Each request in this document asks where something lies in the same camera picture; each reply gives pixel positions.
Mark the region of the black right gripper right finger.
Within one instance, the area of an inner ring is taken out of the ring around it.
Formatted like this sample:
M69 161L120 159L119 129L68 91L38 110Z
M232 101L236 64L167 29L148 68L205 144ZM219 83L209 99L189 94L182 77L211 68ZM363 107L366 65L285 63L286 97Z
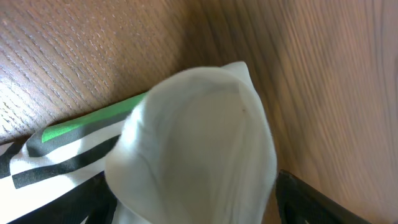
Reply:
M286 170L279 172L275 195L283 224L369 224Z

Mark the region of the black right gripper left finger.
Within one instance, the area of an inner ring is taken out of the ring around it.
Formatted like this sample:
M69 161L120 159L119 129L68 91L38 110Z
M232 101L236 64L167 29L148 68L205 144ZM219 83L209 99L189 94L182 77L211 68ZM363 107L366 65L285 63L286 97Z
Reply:
M117 199L103 172L95 175L56 200L14 221L12 224L111 224Z

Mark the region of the white printed t-shirt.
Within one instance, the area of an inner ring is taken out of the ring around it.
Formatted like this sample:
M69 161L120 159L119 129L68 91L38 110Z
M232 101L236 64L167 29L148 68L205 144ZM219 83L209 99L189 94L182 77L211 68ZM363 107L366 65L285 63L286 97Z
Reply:
M1 146L1 222L104 173L112 223L260 223L277 172L248 67L184 70L134 96Z

